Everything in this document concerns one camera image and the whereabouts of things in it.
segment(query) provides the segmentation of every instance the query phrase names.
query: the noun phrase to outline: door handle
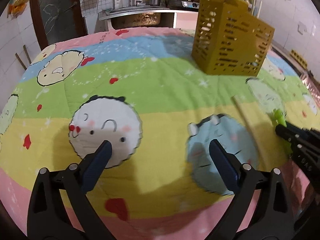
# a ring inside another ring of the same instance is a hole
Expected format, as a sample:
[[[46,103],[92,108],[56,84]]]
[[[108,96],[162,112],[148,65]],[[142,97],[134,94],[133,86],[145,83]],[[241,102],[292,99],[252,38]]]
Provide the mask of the door handle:
[[[76,6],[77,4],[78,4],[78,2],[73,2],[72,5],[68,9],[64,10],[63,12],[66,12],[66,11],[70,10],[71,8]]]

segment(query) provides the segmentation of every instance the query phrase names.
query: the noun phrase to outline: door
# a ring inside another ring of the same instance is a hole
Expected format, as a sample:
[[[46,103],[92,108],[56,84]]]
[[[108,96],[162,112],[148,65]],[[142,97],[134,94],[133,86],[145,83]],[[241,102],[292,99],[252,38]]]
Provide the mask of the door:
[[[30,9],[41,49],[87,35],[79,0],[30,0]]]

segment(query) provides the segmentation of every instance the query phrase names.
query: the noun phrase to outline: yellow basket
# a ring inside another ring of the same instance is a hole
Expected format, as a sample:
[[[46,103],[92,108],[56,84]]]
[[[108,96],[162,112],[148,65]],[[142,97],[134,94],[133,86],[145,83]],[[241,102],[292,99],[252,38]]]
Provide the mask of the yellow basket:
[[[201,0],[192,57],[207,74],[257,76],[273,34],[242,0]]]

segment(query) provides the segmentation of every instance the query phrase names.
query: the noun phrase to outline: brown door frame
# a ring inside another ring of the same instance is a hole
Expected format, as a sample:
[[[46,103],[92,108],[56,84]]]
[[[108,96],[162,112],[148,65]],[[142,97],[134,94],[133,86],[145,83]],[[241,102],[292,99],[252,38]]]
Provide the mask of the brown door frame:
[[[71,4],[73,2],[77,3],[75,6],[72,7],[72,12],[73,12],[73,20],[75,22],[75,28],[76,28],[78,37],[88,35],[87,29],[84,23],[84,18],[82,17],[82,14],[81,14],[80,0],[70,0],[70,1],[71,1]],[[49,45],[49,43],[48,43],[47,35],[45,34],[45,30],[42,22],[41,11],[39,7],[39,0],[30,0],[30,11],[31,11],[31,17],[32,17],[32,22],[35,29],[36,37],[38,39],[40,49],[43,50]]]

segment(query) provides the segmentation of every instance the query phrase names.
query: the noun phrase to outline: yellow stripe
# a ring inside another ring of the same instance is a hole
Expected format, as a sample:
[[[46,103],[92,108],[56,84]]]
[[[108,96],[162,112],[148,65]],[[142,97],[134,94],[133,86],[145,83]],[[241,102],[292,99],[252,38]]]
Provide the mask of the yellow stripe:
[[[286,155],[269,117],[260,111],[257,103],[242,104],[241,107],[259,149],[263,149],[260,168],[270,171],[283,164]],[[319,116],[314,116],[304,101],[289,102],[286,108],[290,122],[308,128],[319,127]],[[302,110],[307,118],[302,117]],[[219,113],[229,114],[244,124],[234,106],[140,115],[143,138],[136,153],[120,166],[105,170],[95,189],[87,194],[95,210],[100,215],[114,216],[105,210],[105,201],[124,198],[131,218],[162,217],[225,199],[199,188],[190,176],[190,164],[185,161],[188,123],[198,123]],[[45,119],[13,119],[1,136],[0,166],[17,183],[32,190],[41,167],[56,171],[65,169],[70,163],[79,163],[81,159],[68,141],[69,122],[69,119],[51,119],[47,127]],[[27,134],[32,142],[28,150],[23,147]]]

